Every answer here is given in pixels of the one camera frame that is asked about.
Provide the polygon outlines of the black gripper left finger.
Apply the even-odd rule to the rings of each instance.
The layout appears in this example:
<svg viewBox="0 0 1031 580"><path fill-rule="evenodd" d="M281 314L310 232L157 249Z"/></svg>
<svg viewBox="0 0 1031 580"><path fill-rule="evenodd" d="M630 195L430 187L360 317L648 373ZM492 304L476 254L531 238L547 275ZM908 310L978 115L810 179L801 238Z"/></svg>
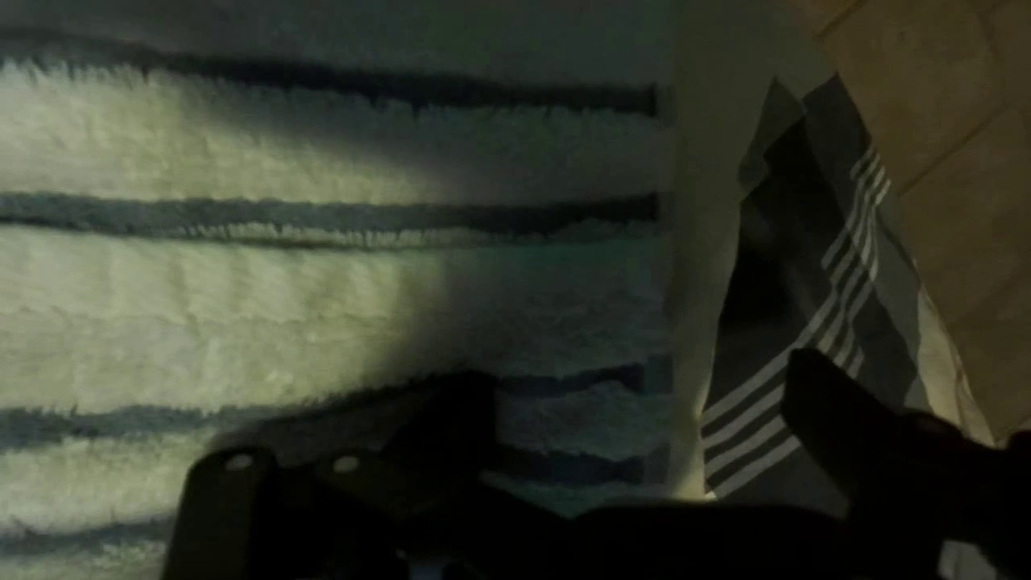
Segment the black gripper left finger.
<svg viewBox="0 0 1031 580"><path fill-rule="evenodd" d="M382 459L418 503L441 503L497 459L497 380L447 373L427 380L426 406L388 438Z"/></svg>

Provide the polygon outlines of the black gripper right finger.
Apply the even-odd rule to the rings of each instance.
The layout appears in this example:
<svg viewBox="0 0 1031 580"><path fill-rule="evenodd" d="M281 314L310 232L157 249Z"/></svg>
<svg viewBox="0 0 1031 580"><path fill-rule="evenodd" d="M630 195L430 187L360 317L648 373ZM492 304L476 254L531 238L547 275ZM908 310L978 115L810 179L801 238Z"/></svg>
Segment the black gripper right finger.
<svg viewBox="0 0 1031 580"><path fill-rule="evenodd" d="M963 434L876 398L814 348L789 353L784 423L853 510L955 511Z"/></svg>

